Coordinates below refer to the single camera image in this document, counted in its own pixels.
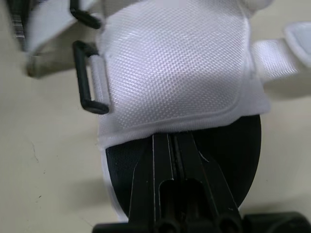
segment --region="white nylon fabric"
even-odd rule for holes
[[[111,100],[101,146],[268,112],[245,11],[237,0],[145,0],[108,17],[98,44]]]

